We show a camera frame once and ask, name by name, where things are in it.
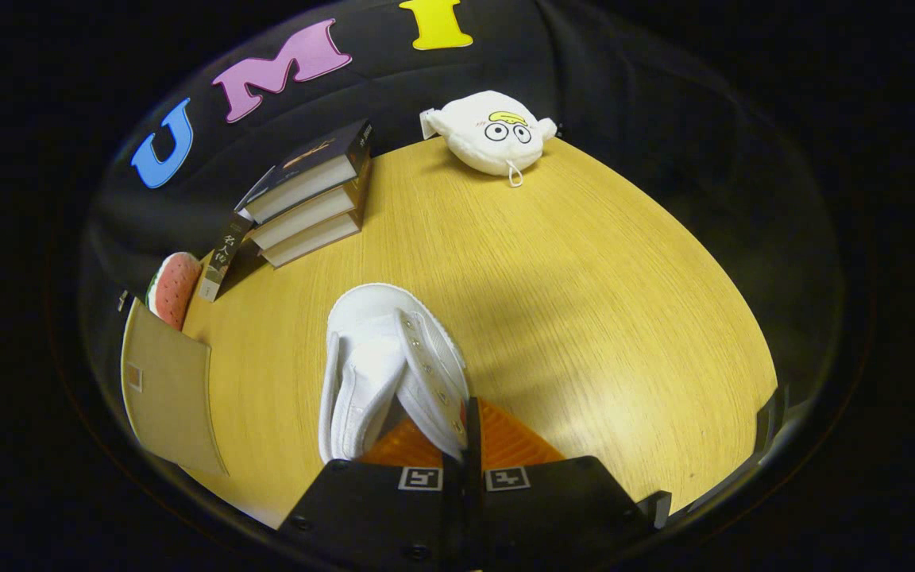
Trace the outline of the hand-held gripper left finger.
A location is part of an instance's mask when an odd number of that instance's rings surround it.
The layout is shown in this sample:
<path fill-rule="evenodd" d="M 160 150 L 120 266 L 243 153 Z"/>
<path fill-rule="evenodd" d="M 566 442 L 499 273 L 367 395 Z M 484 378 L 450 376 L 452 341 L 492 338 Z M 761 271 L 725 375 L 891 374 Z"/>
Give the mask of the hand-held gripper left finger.
<path fill-rule="evenodd" d="M 277 535 L 342 571 L 454 571 L 465 549 L 458 460 L 404 419 L 359 458 L 331 460 Z"/>

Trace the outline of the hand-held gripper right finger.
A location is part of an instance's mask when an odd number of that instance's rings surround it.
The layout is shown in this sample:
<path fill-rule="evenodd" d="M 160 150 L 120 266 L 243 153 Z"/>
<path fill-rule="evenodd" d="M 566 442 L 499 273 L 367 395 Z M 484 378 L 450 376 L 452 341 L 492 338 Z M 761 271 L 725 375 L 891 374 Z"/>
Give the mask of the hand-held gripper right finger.
<path fill-rule="evenodd" d="M 494 404 L 465 410 L 464 556 L 473 571 L 629 567 L 656 535 L 592 455 L 566 457 Z"/>

